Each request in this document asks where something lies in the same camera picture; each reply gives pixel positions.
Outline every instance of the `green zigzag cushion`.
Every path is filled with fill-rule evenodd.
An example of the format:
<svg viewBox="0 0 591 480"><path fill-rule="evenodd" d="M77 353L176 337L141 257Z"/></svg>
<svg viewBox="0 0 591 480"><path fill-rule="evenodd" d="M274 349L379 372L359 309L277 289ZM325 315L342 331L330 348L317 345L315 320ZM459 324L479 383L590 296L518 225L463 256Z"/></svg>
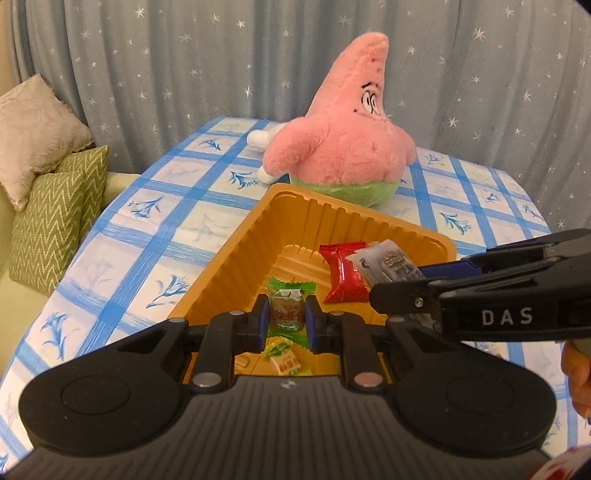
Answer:
<svg viewBox="0 0 591 480"><path fill-rule="evenodd" d="M29 202L12 227L8 274L50 295L78 248L85 197L81 171L46 173L35 179Z"/></svg>
<svg viewBox="0 0 591 480"><path fill-rule="evenodd" d="M82 171L85 175L84 205L80 221L79 243L86 237L100 215L107 179L107 156L109 146L92 148L78 153L71 153L61 159L56 172Z"/></svg>

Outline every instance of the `pillow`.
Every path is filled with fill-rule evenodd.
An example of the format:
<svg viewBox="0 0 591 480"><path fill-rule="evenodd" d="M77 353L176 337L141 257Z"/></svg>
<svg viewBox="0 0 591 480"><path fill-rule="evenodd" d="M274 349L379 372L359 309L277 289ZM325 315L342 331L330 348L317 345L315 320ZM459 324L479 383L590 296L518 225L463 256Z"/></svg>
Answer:
<svg viewBox="0 0 591 480"><path fill-rule="evenodd" d="M80 244L100 214L107 179L108 154L108 145L71 153L61 160L56 169L56 172L81 171L85 175L84 203L82 204L79 233Z"/></svg>
<svg viewBox="0 0 591 480"><path fill-rule="evenodd" d="M11 279L46 295L56 289L78 247L84 180L81 171L37 177L27 207L14 219Z"/></svg>
<svg viewBox="0 0 591 480"><path fill-rule="evenodd" d="M56 97L40 75L0 97L0 184L22 210L39 173L92 142L90 130Z"/></svg>

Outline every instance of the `white plush toy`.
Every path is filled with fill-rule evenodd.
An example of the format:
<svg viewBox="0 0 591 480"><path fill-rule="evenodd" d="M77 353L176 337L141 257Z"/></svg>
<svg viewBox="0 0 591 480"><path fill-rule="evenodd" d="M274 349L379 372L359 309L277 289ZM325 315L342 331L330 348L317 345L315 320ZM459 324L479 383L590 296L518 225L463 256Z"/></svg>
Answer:
<svg viewBox="0 0 591 480"><path fill-rule="evenodd" d="M250 145L251 147L255 147L255 148L258 148L259 150L265 151L267 149L267 147L269 146L269 143L271 143L272 138L275 135L277 135L277 132L279 130L281 130L286 125L287 125L287 123L277 124L276 126L271 128L270 130L253 130L246 137L246 143L248 145ZM279 177L272 177L272 176L268 175L267 172L265 172L265 170L262 167L260 167L258 169L256 176L258 177L258 179L261 183L266 183L269 185L271 183L275 183L280 178L280 176Z"/></svg>

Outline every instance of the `wall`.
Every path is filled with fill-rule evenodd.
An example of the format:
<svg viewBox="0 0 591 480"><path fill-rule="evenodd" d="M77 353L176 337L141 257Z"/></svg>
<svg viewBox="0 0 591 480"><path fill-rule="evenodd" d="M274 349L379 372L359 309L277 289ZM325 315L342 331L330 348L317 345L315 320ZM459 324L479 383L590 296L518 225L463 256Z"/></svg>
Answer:
<svg viewBox="0 0 591 480"><path fill-rule="evenodd" d="M15 85L12 75L12 67L8 57L8 33L7 33L7 5L0 0L0 95L9 91Z"/></svg>

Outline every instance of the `plush toy eye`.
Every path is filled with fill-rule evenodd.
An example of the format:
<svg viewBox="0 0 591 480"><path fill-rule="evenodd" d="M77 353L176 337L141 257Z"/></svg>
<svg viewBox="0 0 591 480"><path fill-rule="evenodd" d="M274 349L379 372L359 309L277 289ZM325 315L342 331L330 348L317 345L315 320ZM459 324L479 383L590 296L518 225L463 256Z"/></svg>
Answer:
<svg viewBox="0 0 591 480"><path fill-rule="evenodd" d="M371 97L369 98L369 100L371 101L371 108L372 108L372 112L379 115L379 110L378 107L376 106L375 102L376 102L376 96L375 93L371 94Z"/></svg>
<svg viewBox="0 0 591 480"><path fill-rule="evenodd" d="M369 92L363 93L363 96L361 97L361 103L367 112L372 113L374 111L371 106L371 94Z"/></svg>

